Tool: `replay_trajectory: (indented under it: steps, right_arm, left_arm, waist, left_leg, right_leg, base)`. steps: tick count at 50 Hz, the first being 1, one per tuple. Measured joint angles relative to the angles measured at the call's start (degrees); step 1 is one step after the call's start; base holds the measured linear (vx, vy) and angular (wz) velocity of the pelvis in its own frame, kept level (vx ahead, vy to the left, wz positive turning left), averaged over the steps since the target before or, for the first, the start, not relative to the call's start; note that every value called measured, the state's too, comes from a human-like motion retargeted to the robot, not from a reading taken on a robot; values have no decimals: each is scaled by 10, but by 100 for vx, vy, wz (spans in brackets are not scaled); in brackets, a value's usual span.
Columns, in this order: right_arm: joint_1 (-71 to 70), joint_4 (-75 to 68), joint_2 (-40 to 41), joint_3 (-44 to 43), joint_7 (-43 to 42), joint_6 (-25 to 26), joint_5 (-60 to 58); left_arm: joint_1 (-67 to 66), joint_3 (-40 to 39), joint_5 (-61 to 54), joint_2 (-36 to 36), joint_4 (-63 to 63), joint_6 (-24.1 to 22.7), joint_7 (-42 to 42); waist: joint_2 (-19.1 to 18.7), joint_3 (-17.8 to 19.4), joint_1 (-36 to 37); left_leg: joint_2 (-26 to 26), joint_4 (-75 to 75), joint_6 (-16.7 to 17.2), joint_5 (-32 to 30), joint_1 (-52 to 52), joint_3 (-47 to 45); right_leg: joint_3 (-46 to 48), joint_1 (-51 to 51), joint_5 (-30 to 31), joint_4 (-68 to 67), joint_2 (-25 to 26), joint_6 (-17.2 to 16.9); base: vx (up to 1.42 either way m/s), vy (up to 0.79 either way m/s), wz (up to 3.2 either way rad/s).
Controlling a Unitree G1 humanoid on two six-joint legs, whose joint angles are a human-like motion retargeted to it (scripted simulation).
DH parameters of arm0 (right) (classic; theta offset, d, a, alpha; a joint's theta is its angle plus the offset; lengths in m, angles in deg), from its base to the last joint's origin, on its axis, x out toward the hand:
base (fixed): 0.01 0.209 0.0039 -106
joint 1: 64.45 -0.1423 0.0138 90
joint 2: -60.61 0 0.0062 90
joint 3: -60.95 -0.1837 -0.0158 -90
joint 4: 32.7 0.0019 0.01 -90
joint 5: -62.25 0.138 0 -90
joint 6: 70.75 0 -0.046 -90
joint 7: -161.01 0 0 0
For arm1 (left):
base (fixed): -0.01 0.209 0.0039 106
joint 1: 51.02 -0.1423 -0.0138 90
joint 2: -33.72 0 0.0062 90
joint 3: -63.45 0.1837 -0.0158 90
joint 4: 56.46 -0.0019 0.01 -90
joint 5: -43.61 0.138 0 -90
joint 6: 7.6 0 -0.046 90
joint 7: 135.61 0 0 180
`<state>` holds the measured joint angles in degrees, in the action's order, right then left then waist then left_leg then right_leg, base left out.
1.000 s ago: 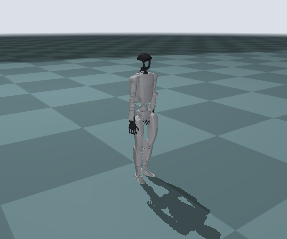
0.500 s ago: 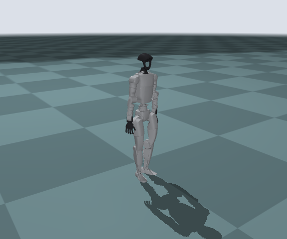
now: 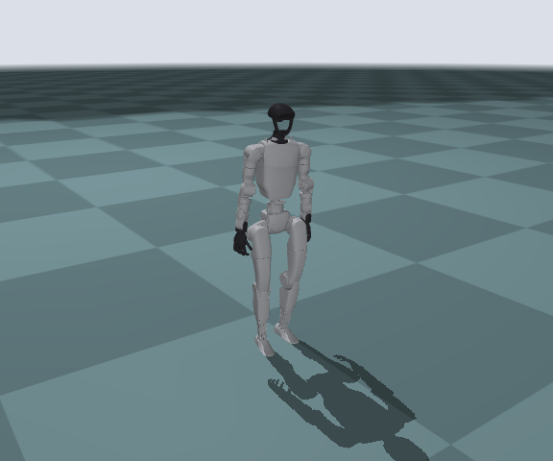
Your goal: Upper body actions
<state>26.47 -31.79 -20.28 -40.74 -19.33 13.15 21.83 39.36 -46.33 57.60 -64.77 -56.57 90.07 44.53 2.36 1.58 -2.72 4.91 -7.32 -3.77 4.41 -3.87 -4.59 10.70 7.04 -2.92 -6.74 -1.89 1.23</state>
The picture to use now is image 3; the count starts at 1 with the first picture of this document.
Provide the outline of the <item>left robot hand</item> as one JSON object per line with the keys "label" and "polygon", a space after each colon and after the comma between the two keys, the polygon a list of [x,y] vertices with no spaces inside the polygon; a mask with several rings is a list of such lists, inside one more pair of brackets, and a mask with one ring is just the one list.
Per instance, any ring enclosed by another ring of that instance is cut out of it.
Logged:
{"label": "left robot hand", "polygon": [[309,226],[309,223],[311,222],[311,214],[308,213],[306,216],[305,216],[305,221],[303,219],[301,219],[305,224],[306,224],[306,229],[307,229],[307,242],[311,239],[311,228]]}

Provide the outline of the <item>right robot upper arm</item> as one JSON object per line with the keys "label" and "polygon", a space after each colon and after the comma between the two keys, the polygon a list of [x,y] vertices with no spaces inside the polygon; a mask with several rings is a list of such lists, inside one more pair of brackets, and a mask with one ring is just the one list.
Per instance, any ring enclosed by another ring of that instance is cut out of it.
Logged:
{"label": "right robot upper arm", "polygon": [[243,184],[245,185],[244,195],[252,197],[255,195],[256,185],[252,183],[257,162],[262,158],[264,146],[262,144],[253,144],[245,148],[243,157]]}

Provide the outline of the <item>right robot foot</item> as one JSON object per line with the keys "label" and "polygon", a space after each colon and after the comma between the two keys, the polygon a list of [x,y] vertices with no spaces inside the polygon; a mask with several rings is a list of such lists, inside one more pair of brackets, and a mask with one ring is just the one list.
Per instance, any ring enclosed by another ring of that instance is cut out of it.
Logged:
{"label": "right robot foot", "polygon": [[259,350],[262,354],[265,356],[272,356],[275,354],[274,350],[272,349],[271,345],[269,344],[269,341],[266,339],[263,339],[263,336],[261,336],[261,341],[258,340],[258,334],[255,336],[254,342],[257,344]]}

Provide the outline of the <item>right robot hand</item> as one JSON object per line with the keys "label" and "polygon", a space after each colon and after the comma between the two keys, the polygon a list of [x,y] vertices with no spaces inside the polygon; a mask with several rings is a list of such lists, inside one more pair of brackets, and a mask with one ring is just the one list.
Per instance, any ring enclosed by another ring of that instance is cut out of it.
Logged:
{"label": "right robot hand", "polygon": [[[252,251],[252,247],[250,246],[249,242],[247,241],[247,235],[245,234],[245,232],[247,232],[247,228],[248,228],[248,223],[246,221],[243,224],[243,229],[242,230],[239,230],[235,227],[235,231],[237,231],[237,233],[235,234],[234,239],[233,239],[233,241],[234,241],[233,249],[241,255],[250,255],[246,251],[246,244],[247,244],[248,248]],[[240,251],[239,251],[239,246],[240,246]]]}

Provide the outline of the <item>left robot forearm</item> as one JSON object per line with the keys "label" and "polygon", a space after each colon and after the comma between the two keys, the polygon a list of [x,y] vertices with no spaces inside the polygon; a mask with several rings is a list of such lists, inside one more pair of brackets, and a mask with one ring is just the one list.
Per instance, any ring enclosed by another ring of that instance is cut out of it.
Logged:
{"label": "left robot forearm", "polygon": [[[314,186],[313,186],[314,187]],[[312,196],[313,188],[307,190],[307,191],[300,191],[300,197],[301,197],[301,213],[300,218],[305,221],[305,216],[310,213],[312,217]]]}

